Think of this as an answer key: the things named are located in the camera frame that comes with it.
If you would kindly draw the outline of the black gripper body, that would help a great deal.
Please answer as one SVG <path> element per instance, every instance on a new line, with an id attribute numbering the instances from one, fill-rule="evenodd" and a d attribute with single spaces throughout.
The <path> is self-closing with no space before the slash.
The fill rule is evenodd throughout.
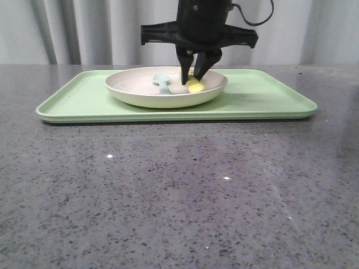
<path id="1" fill-rule="evenodd" d="M 141 26 L 141 44 L 171 43 L 197 52 L 233 45 L 254 48 L 255 30 L 227 25 L 232 1 L 179 1 L 175 21 Z"/>

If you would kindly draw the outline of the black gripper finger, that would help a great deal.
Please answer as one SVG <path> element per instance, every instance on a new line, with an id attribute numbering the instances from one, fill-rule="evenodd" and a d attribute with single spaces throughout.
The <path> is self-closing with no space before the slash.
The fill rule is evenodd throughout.
<path id="1" fill-rule="evenodd" d="M 221 58 L 221 49 L 198 53 L 194 68 L 194 77 L 196 79 L 202 79 L 207 71 L 210 70 L 217 62 L 219 62 Z"/>
<path id="2" fill-rule="evenodd" d="M 188 73 L 193 63 L 193 50 L 176 45 L 176 55 L 181 66 L 181 81 L 185 85 L 188 81 Z"/>

